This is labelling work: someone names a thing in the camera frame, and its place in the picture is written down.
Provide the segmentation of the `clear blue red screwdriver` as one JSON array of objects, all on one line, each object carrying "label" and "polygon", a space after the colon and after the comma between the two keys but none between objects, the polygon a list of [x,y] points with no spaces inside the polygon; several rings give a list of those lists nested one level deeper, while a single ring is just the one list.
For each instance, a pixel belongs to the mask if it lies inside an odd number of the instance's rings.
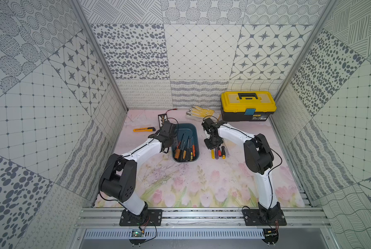
[{"label": "clear blue red screwdriver", "polygon": [[214,149],[214,152],[215,152],[215,159],[218,160],[218,159],[219,159],[218,149],[215,148],[215,149]]}]

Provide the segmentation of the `grey handle screwdriver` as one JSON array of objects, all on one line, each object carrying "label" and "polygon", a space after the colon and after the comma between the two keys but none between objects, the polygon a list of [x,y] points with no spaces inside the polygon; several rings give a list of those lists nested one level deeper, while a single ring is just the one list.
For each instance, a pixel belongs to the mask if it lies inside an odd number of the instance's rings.
[{"label": "grey handle screwdriver", "polygon": [[226,158],[230,157],[230,153],[227,147],[225,147]]}]

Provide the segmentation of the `yellow black screwdriver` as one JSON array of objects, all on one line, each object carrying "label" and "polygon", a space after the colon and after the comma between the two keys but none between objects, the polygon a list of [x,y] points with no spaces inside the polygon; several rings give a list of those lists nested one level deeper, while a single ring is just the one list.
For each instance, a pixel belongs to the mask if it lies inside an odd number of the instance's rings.
[{"label": "yellow black screwdriver", "polygon": [[226,158],[226,148],[225,148],[225,146],[222,146],[220,151],[221,151],[222,159],[225,159]]}]

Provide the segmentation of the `teal plastic storage tray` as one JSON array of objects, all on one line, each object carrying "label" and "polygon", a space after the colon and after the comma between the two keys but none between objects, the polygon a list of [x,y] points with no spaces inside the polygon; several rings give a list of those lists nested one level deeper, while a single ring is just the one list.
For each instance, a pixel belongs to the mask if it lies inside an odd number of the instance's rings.
[{"label": "teal plastic storage tray", "polygon": [[172,146],[173,159],[178,163],[193,162],[199,158],[199,142],[196,127],[191,123],[177,125]]}]

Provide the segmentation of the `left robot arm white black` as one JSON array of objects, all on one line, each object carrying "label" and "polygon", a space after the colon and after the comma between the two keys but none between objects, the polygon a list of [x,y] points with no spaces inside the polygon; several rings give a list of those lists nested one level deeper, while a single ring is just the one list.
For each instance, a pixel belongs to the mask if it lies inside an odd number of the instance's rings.
[{"label": "left robot arm white black", "polygon": [[99,192],[118,201],[130,214],[146,216],[147,204],[135,193],[137,168],[159,153],[168,153],[177,132],[178,125],[166,120],[142,145],[124,155],[112,154],[100,177]]}]

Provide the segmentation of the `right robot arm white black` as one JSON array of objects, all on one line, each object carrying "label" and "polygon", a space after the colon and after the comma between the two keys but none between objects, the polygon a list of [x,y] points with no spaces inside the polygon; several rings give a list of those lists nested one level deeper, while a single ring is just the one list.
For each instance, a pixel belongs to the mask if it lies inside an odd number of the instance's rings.
[{"label": "right robot arm white black", "polygon": [[281,206],[271,179],[274,154],[266,137],[243,132],[223,120],[213,121],[209,117],[203,119],[202,127],[207,136],[204,143],[208,149],[218,149],[226,139],[244,150],[245,164],[256,175],[260,214],[269,218],[279,214]]}]

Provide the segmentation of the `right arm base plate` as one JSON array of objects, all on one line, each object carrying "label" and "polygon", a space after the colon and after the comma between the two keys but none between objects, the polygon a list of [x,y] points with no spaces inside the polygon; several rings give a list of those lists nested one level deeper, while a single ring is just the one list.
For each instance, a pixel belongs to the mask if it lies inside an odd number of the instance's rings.
[{"label": "right arm base plate", "polygon": [[246,226],[286,226],[285,215],[281,209],[263,211],[259,209],[243,209],[242,215]]}]

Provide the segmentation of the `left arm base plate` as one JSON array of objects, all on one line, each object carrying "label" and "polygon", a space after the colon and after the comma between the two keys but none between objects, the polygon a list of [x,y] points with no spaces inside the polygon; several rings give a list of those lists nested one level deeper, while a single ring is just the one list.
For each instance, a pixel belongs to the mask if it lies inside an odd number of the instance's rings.
[{"label": "left arm base plate", "polygon": [[120,219],[120,226],[160,226],[162,222],[162,209],[144,208],[140,215],[135,215],[128,210],[124,210]]}]

